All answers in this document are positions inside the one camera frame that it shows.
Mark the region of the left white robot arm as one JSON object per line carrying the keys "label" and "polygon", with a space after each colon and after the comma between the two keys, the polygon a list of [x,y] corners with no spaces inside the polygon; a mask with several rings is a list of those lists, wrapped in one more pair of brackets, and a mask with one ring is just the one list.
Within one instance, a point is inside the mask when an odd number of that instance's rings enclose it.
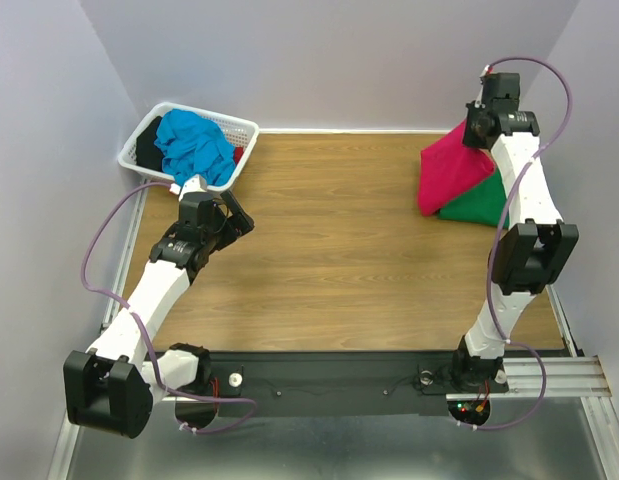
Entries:
{"label": "left white robot arm", "polygon": [[182,193],[178,218],[152,246],[131,296],[102,290],[119,304],[119,312],[87,350],[71,352],[64,362],[70,423],[133,439],[167,396],[207,404],[213,411],[242,403],[240,397],[220,395],[208,350],[177,343],[157,354],[153,339],[210,255],[253,228],[253,219],[230,191]]}

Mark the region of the pink red t shirt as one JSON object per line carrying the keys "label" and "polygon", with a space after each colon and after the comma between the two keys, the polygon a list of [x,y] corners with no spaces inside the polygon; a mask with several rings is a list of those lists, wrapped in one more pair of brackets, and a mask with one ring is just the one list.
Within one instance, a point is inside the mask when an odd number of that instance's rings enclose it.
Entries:
{"label": "pink red t shirt", "polygon": [[416,204],[424,216],[436,214],[495,172],[495,164],[487,154],[463,144],[465,127],[462,121],[420,153]]}

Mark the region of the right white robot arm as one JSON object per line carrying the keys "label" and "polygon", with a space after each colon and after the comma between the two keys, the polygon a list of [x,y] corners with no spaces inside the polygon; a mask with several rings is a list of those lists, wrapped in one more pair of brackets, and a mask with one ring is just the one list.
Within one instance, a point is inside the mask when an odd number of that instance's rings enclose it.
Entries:
{"label": "right white robot arm", "polygon": [[450,381],[461,390],[505,383],[503,356],[516,323],[557,280],[579,239],[546,183],[538,120],[519,104],[519,74],[487,71],[479,98],[467,105],[462,142],[489,151],[506,200],[488,258],[485,303],[449,366]]}

